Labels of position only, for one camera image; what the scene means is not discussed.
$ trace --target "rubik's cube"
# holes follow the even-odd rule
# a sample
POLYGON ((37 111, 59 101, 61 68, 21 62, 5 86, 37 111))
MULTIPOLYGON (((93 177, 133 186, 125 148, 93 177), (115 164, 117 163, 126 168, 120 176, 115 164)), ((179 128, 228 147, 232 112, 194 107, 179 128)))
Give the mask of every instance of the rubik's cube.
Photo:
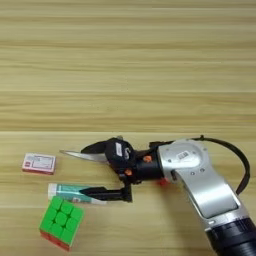
POLYGON ((41 222, 40 233, 47 240, 70 251, 83 214, 81 208, 55 196, 41 222))

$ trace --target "black cable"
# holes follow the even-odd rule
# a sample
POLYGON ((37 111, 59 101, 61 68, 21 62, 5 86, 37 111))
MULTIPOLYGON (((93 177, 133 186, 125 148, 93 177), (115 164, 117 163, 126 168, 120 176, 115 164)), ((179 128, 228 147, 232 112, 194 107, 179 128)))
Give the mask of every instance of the black cable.
MULTIPOLYGON (((238 147, 236 147, 235 145, 233 145, 233 144, 231 144, 229 142, 223 141, 223 140, 213 139, 213 138, 206 138, 203 135, 201 135, 198 138, 191 138, 191 139, 192 140, 197 140, 197 141, 210 141, 210 142, 219 144, 219 145, 221 145, 221 146, 223 146, 225 148, 228 148, 229 150, 231 150, 233 153, 235 153, 239 157, 239 159, 241 160, 241 162, 244 165, 245 174, 244 174, 240 184, 238 185, 238 187, 236 189, 236 193, 237 193, 237 195, 242 193, 243 190, 248 185, 249 180, 250 180, 250 163, 249 163, 247 157, 245 156, 245 154, 238 147)), ((156 142, 151 142, 149 144, 150 149, 146 153, 149 153, 149 152, 152 152, 152 151, 156 150, 159 146, 166 145, 166 144, 171 144, 173 142, 174 141, 167 141, 167 142, 156 141, 156 142)))
POLYGON ((244 169, 245 169, 245 174, 240 182, 240 184, 238 185, 237 189, 236 189, 236 193, 237 195, 239 195, 240 193, 243 192, 243 190, 246 188, 246 186, 249 183, 250 180, 250 163, 247 159, 247 157, 245 156, 245 154, 235 145, 227 142, 227 141, 223 141, 223 140, 219 140, 219 139, 213 139, 213 138, 205 138, 203 135, 201 135, 201 137, 199 138, 193 138, 193 140, 199 140, 199 141, 210 141, 219 145, 222 145, 223 147, 228 148, 229 150, 231 150, 233 153, 235 153, 239 159, 242 161, 243 165, 244 165, 244 169))

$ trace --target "metal bracket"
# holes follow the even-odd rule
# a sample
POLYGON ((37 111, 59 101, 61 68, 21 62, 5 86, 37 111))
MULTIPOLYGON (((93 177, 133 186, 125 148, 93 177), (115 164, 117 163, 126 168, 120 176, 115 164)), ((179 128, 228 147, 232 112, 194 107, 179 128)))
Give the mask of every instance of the metal bracket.
POLYGON ((213 169, 203 144, 177 140, 159 146, 158 156, 165 177, 183 182, 206 230, 248 216, 232 188, 213 169))

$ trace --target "green cube face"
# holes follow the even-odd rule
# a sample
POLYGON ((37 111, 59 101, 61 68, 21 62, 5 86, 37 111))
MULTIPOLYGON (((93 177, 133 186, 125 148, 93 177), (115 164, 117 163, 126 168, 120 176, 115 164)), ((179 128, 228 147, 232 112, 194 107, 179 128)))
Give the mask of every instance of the green cube face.
POLYGON ((82 209, 55 196, 41 222, 40 230, 71 246, 83 215, 82 209))

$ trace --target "red and white box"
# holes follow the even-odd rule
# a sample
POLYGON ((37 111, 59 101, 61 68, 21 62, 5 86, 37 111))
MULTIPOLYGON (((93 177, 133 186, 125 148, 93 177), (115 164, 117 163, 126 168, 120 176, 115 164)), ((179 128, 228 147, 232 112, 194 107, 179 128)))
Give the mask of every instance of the red and white box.
POLYGON ((52 175, 55 170, 55 164, 55 156, 27 153, 22 165, 22 170, 24 172, 36 172, 52 175))

